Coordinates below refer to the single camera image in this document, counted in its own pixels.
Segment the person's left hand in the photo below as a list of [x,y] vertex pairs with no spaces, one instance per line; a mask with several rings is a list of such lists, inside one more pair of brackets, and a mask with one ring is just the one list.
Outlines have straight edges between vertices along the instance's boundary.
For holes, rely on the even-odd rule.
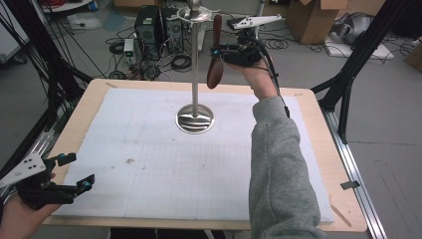
[[30,238],[38,231],[44,220],[60,206],[48,204],[36,211],[28,207],[19,195],[13,195],[3,208],[0,239]]

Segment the computer tower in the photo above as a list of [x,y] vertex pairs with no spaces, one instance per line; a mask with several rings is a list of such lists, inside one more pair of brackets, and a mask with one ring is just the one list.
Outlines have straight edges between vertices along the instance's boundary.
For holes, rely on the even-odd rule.
[[139,8],[134,30],[143,60],[158,61],[164,33],[159,8],[156,5],[142,5]]
[[161,9],[164,39],[166,40],[167,51],[170,54],[182,53],[184,50],[182,20],[174,19],[177,16],[177,11],[177,8],[172,7],[163,7]]

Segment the person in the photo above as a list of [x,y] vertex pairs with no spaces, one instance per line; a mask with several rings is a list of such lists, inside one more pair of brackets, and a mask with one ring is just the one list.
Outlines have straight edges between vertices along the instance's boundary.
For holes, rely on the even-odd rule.
[[[230,67],[244,76],[259,99],[253,107],[257,123],[251,150],[251,238],[325,238],[317,228],[317,197],[301,153],[299,131],[286,116],[264,62],[251,68]],[[59,207],[46,205],[34,211],[15,195],[4,207],[0,239],[29,238]]]

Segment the wooden table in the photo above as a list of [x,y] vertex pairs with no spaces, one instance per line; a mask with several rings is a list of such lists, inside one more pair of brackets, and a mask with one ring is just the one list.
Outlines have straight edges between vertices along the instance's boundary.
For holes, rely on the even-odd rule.
[[[105,94],[110,88],[146,89],[162,91],[192,90],[191,84],[134,82],[117,80],[94,80],[88,86],[85,94],[60,135],[51,155],[77,152],[90,124],[99,110]],[[220,85],[215,90],[209,90],[206,85],[199,85],[200,92],[252,94],[250,87]],[[325,188],[328,192],[335,221],[321,224],[324,231],[354,231],[362,232],[367,228],[363,214],[352,189],[343,190],[341,184],[348,181],[341,159],[321,114],[314,93],[305,89],[281,89],[283,96],[296,97],[302,110],[302,115],[313,145],[316,161],[319,166]],[[63,183],[69,166],[56,167],[55,181]],[[247,221],[209,221],[209,220],[168,220],[147,218],[105,218],[51,216],[45,221],[47,225],[90,225],[113,227],[144,227],[144,228],[185,228],[185,229],[220,229],[220,230],[250,230]]]

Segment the gray sweatshirt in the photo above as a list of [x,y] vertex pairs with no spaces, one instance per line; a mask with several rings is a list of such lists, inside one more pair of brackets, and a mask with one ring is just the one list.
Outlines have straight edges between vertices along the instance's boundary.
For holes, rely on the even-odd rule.
[[251,238],[326,238],[317,229],[319,208],[299,146],[295,122],[281,98],[254,105],[249,213]]

